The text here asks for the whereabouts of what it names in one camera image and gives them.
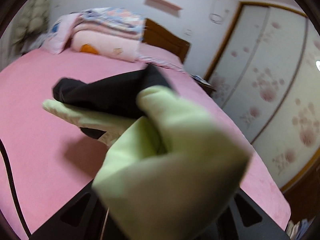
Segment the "light green black hooded jacket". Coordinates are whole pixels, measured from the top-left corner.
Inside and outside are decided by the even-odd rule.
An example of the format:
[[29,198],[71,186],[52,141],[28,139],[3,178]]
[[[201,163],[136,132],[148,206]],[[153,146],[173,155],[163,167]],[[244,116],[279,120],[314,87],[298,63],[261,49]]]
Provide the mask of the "light green black hooded jacket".
[[92,187],[129,239],[198,236],[253,154],[153,64],[93,83],[63,78],[42,106],[108,147]]

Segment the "dark wooden nightstand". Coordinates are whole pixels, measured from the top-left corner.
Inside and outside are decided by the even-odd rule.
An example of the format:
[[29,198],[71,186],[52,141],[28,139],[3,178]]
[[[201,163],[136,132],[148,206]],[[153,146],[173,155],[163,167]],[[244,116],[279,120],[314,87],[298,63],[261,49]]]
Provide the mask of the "dark wooden nightstand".
[[191,75],[191,77],[209,96],[216,92],[216,89],[203,78],[197,75]]

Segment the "flat pink pillow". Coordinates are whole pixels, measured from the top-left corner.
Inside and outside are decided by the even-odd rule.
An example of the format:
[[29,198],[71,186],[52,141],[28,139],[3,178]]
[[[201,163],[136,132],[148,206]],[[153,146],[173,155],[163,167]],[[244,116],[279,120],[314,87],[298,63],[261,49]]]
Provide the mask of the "flat pink pillow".
[[139,45],[136,62],[151,63],[177,72],[184,72],[183,64],[177,55],[146,43]]

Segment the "dark wooden headboard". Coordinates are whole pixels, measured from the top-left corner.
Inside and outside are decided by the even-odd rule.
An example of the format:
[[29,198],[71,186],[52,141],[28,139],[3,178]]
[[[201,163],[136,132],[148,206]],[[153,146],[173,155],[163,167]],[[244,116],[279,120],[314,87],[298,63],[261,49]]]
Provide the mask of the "dark wooden headboard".
[[149,18],[145,20],[142,42],[173,53],[180,59],[181,63],[185,62],[191,47],[188,41],[179,38]]

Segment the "folded floral pink quilt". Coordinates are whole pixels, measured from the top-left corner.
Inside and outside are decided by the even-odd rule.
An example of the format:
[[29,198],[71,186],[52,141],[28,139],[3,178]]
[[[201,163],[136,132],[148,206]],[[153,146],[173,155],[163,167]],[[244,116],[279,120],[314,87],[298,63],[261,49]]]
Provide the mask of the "folded floral pink quilt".
[[93,8],[80,12],[72,30],[71,48],[135,62],[146,19],[124,8]]

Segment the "floral sliding wardrobe door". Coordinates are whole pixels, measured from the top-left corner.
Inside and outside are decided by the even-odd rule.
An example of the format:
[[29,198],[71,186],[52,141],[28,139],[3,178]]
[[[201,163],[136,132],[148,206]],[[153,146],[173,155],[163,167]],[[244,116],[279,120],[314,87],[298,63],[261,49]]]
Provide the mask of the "floral sliding wardrobe door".
[[276,184],[299,181],[319,148],[319,33],[308,17],[242,2],[205,78]]

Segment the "pink bed sheet mattress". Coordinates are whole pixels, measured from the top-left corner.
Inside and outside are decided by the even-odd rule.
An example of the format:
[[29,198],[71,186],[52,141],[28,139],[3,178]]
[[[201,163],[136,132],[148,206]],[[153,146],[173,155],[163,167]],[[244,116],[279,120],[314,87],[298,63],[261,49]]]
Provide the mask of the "pink bed sheet mattress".
[[[59,55],[38,49],[1,71],[1,140],[31,233],[94,178],[107,152],[104,144],[42,108],[44,100],[53,98],[52,87],[62,77],[91,83],[144,66],[70,49]],[[181,96],[206,107],[241,143],[247,143],[234,122],[189,74],[170,68],[159,70]],[[290,206],[259,155],[253,154],[241,188],[285,230]],[[1,211],[17,235],[28,239],[17,217],[2,156]]]

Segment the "pink embroidered pillow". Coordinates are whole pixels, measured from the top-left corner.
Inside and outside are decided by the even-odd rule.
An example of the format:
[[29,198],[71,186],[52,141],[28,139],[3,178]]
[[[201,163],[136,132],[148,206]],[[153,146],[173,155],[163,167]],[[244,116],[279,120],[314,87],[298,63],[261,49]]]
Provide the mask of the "pink embroidered pillow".
[[60,54],[63,51],[78,18],[79,14],[77,13],[63,15],[58,18],[47,33],[41,49],[53,55]]

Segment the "beige puffer jacket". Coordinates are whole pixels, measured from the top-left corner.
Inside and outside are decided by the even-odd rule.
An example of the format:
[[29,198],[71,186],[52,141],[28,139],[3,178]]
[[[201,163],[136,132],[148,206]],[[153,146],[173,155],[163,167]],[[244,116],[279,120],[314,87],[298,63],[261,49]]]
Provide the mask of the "beige puffer jacket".
[[49,25],[50,0],[27,0],[14,19],[11,45],[15,55],[39,46]]

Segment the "wooden wall shelf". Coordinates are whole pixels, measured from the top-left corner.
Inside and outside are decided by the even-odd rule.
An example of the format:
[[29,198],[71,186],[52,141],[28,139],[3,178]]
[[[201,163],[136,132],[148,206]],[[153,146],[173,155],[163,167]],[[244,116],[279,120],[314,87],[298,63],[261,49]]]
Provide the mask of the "wooden wall shelf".
[[172,3],[167,0],[145,0],[144,4],[174,17],[180,17],[180,12],[183,9],[176,3]]

